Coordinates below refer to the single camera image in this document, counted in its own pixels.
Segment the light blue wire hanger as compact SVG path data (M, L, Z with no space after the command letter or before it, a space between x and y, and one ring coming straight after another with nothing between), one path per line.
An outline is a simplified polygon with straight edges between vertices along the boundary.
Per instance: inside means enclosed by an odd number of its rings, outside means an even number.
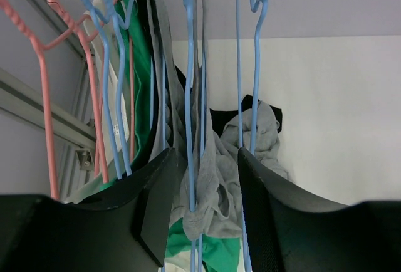
M261 37L261 28L268 11L268 0L249 0L249 4L252 13L260 11L260 15L256 23L256 29L254 33L254 83L253 83L251 135L249 143L249 151L251 154L254 154L256 150L256 125L258 117L258 94L259 94L259 79L260 79L260 69L261 69L260 37ZM236 0L237 102L238 102L239 124L242 125L240 31L241 31L240 0Z

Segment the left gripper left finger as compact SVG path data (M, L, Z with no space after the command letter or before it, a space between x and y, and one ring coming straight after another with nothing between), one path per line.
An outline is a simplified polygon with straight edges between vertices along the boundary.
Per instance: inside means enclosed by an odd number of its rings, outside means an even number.
M164 263L177 154L79 204L1 196L2 271L157 271Z

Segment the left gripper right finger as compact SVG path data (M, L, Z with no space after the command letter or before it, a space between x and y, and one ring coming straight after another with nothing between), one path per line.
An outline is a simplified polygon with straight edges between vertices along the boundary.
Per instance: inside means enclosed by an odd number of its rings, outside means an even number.
M400 270L399 201L347 206L237 158L253 271Z

